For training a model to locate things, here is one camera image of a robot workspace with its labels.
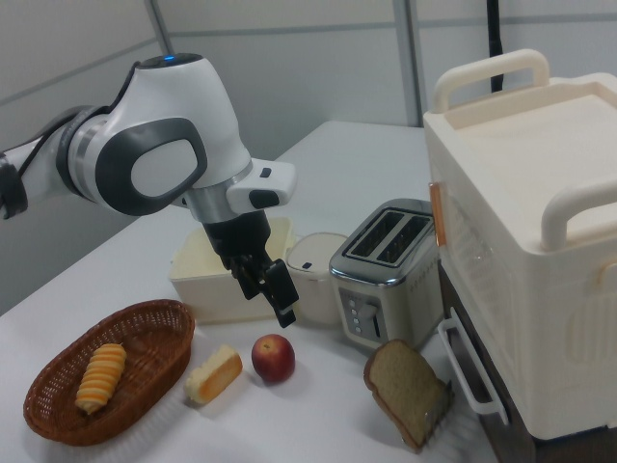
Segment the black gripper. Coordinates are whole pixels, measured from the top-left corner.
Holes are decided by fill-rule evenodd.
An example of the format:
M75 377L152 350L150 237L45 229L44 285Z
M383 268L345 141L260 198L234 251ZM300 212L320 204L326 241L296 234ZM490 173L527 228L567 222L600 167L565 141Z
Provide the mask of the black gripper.
M286 328L294 323L293 305L299 295L284 261L275 260L263 277L262 266L272 262L265 249L271 233L266 214L263 211L245 213L225 222L204 224L203 228L214 252L225 269L231 271L244 297L247 300L255 298L265 284L266 299L280 326Z

